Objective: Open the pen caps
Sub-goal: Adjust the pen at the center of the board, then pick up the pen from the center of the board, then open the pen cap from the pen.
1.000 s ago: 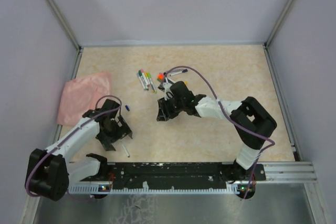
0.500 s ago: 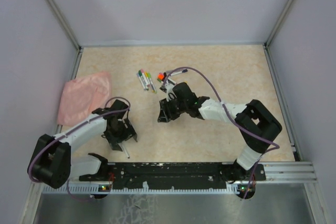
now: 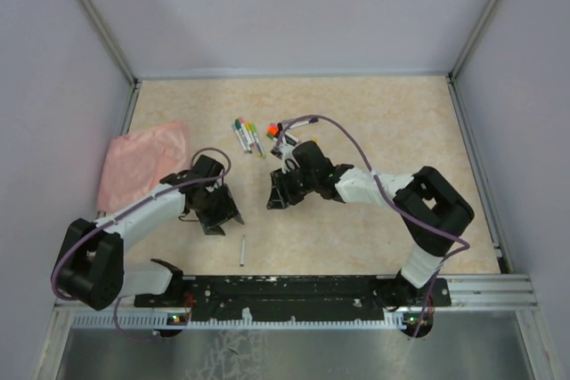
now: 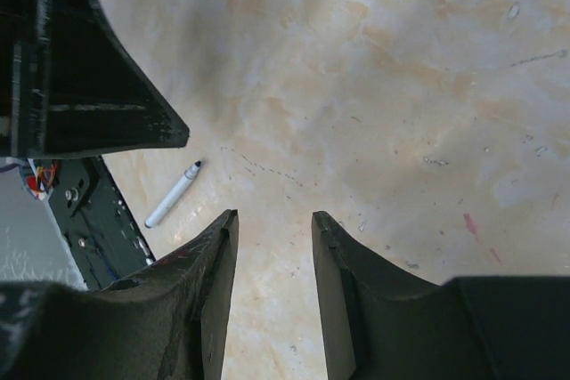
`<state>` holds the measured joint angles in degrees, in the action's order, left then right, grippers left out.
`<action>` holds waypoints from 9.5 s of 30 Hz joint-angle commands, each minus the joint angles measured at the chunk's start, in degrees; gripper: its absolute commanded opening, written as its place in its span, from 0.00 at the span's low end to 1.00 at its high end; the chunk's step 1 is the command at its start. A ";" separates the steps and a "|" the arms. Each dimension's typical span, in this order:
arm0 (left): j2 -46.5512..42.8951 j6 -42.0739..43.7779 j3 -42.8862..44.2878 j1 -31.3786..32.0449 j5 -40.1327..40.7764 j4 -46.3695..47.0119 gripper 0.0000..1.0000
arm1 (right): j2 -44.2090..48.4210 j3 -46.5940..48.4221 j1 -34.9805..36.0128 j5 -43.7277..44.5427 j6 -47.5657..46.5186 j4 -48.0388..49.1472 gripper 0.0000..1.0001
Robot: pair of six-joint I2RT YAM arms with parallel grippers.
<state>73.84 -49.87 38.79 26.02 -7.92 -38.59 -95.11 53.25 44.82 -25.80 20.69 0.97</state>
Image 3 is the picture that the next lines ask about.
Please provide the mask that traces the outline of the grey blue capped marker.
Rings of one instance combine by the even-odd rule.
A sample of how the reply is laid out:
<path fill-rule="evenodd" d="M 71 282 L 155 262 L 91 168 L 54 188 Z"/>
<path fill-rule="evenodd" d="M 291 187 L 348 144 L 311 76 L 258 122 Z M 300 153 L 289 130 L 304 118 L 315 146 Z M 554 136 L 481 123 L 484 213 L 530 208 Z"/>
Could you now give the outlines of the grey blue capped marker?
<path fill-rule="evenodd" d="M 235 133 L 235 135 L 236 135 L 236 137 L 240 143 L 240 146 L 242 147 L 243 152 L 248 154 L 250 152 L 249 146 L 245 142 L 244 138 L 241 136 L 240 131 L 238 130 L 238 128 L 235 124 L 232 124 L 232 130 Z"/>

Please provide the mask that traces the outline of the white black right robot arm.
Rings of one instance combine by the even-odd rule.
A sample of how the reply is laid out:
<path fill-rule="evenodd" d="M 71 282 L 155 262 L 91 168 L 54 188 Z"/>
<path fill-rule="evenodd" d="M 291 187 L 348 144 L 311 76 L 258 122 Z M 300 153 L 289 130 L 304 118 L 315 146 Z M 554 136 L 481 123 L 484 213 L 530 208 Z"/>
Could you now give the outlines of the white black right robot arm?
<path fill-rule="evenodd" d="M 315 193 L 343 204 L 388 206 L 402 217 L 413 246 L 387 289 L 393 294 L 390 306 L 421 303 L 452 245 L 466 245 L 461 235 L 474 220 L 474 210 L 434 167 L 415 174 L 379 174 L 334 165 L 314 141 L 276 143 L 271 153 L 281 166 L 270 172 L 269 210 L 295 206 Z"/>

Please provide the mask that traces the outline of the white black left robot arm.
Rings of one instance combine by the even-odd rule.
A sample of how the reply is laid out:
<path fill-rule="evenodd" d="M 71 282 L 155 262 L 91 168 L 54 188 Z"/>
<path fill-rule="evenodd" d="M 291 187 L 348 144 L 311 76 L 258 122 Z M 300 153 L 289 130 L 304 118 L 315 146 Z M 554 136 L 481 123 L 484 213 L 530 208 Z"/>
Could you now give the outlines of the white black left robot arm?
<path fill-rule="evenodd" d="M 147 195 L 115 214 L 96 221 L 76 219 L 53 268 L 53 293 L 96 311 L 138 295 L 155 295 L 168 306 L 180 303 L 185 284 L 179 268 L 160 259 L 128 265 L 125 256 L 160 225 L 189 213 L 207 236 L 224 235 L 223 226 L 231 220 L 242 222 L 224 181 L 231 167 L 231 161 L 220 163 L 201 151 L 189 168 L 163 177 Z"/>

